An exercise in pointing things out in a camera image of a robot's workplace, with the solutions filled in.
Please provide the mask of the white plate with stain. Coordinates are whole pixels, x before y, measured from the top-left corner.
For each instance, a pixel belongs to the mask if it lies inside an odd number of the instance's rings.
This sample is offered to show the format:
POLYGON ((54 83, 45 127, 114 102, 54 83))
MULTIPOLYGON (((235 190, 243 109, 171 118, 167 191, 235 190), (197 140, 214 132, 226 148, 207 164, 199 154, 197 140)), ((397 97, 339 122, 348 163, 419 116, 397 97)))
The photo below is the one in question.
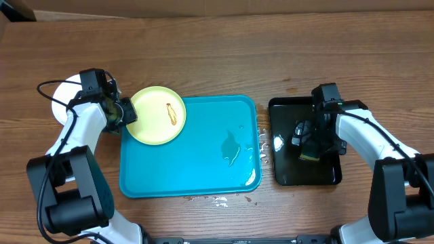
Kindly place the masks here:
MULTIPOLYGON (((79 75, 73 75, 66 79, 68 83, 61 83, 55 90, 52 98, 58 100, 59 102, 67 105, 77 94, 78 91, 82 90, 81 80, 79 75)), ((56 120, 64 125, 67 120, 66 107, 57 103, 52 102, 52 113, 56 120)))

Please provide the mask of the yellow green sponge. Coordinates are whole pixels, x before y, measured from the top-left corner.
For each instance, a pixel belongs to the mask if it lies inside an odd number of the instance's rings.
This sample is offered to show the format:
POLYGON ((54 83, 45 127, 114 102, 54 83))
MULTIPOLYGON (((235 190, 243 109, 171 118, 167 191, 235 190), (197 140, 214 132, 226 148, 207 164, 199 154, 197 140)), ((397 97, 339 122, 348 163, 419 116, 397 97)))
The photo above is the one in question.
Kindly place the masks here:
POLYGON ((319 146, 317 144, 303 144, 300 146, 301 159, 308 161, 320 160, 319 146))

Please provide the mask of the yellow-green plate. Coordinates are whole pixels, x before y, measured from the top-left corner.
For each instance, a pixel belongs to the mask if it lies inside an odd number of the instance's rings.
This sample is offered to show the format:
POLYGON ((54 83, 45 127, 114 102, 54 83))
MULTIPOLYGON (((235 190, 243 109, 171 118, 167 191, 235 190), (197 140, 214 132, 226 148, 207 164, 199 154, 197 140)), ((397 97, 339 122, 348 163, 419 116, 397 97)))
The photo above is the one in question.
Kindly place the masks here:
POLYGON ((186 122, 186 106, 173 90, 162 86, 141 89, 132 96, 137 121, 127 130, 137 141, 148 145, 173 140, 186 122))

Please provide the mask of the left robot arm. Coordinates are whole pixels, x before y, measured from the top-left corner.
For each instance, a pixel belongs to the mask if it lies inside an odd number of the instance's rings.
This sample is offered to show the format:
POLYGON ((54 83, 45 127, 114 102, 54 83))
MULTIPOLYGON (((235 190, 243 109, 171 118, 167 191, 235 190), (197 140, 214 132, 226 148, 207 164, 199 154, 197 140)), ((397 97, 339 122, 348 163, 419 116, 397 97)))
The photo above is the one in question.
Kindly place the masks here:
POLYGON ((121 98, 113 76, 100 68, 79 73, 80 90, 61 102, 67 120, 54 145, 31 159, 26 173, 37 202, 39 232, 49 243, 154 243, 145 229, 115 210, 115 201, 94 151, 100 134, 118 134, 137 120, 130 98, 121 98))

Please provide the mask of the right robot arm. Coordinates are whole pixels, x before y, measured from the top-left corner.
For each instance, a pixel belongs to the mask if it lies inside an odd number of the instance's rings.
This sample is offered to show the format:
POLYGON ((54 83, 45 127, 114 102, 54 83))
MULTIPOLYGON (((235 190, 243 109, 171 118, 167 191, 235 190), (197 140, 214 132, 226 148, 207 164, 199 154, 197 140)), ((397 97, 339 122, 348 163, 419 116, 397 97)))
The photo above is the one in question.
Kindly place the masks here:
POLYGON ((368 214, 332 229, 330 243, 407 243, 433 235, 433 155, 406 146, 359 100, 345 101, 335 83, 311 92, 311 120, 296 124, 292 144, 303 159, 344 155, 353 147, 373 171, 368 214))

